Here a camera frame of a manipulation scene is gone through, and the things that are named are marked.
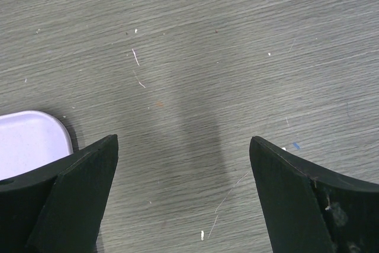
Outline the lavender plastic tray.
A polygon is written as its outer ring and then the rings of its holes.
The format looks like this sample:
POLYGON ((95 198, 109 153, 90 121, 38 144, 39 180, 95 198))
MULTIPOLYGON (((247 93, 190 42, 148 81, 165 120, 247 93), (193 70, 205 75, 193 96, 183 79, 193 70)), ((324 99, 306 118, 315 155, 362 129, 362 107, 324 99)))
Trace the lavender plastic tray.
POLYGON ((37 169, 73 153, 66 127, 41 111, 1 116, 1 180, 37 169))

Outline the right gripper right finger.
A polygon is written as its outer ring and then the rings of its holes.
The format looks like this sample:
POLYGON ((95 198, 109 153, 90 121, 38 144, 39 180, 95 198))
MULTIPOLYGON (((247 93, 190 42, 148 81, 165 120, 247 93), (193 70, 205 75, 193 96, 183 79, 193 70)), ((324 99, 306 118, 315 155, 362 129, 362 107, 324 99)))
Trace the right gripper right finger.
POLYGON ((378 252, 378 184, 259 136, 249 157, 273 252, 378 252))

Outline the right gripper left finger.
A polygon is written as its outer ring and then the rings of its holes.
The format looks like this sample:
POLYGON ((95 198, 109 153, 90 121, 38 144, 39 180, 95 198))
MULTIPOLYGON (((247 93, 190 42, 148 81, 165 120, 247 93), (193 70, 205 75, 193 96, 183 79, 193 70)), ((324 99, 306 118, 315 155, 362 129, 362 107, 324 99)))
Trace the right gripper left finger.
POLYGON ((93 252, 118 162, 118 137, 1 181, 1 252, 93 252))

